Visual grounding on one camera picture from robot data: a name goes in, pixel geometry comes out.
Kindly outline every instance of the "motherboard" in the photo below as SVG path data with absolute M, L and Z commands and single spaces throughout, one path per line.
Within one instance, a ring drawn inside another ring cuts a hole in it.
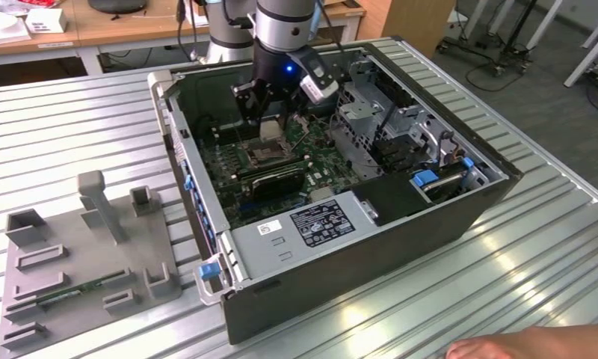
M 329 117 L 297 117 L 286 129 L 269 120 L 252 135 L 234 129 L 228 140 L 225 131 L 220 137 L 213 129 L 216 138 L 200 146 L 200 153 L 233 228 L 325 199 L 359 182 L 330 140 L 330 126 Z

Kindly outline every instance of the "white label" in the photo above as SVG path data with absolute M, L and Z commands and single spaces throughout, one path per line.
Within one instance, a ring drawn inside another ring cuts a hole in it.
M 41 43 L 37 45 L 40 49 L 48 49 L 50 47 L 66 47 L 73 46 L 73 41 L 65 42 L 65 43 Z
M 257 226 L 257 230 L 260 230 L 260 235 L 273 233 L 276 230 L 280 229 L 281 229 L 280 220 L 270 221 Z

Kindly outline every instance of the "white box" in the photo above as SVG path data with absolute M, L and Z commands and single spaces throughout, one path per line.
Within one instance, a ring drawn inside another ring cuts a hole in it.
M 32 9 L 26 15 L 26 27 L 32 34 L 56 34 L 66 29 L 62 9 Z
M 0 44 L 14 43 L 16 41 L 30 40 L 29 32 L 24 21 L 17 19 L 17 24 L 0 30 Z

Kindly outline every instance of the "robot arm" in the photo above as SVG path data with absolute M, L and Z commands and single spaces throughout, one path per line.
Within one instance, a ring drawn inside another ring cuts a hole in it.
M 338 83 L 317 51 L 306 45 L 314 0 L 205 1 L 212 42 L 208 59 L 236 60 L 238 56 L 225 54 L 252 49 L 252 80 L 232 87 L 244 119 L 258 123 L 272 102 L 282 102 L 290 114 L 302 105 L 300 92 L 313 103 L 322 102 L 338 90 Z

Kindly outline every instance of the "barcode sticker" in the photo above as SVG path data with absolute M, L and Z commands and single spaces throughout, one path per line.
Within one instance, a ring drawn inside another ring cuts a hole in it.
M 73 41 L 68 41 L 65 43 L 41 43 L 40 45 L 37 45 L 40 49 L 48 49 L 53 47 L 66 47 L 66 46 L 73 46 Z

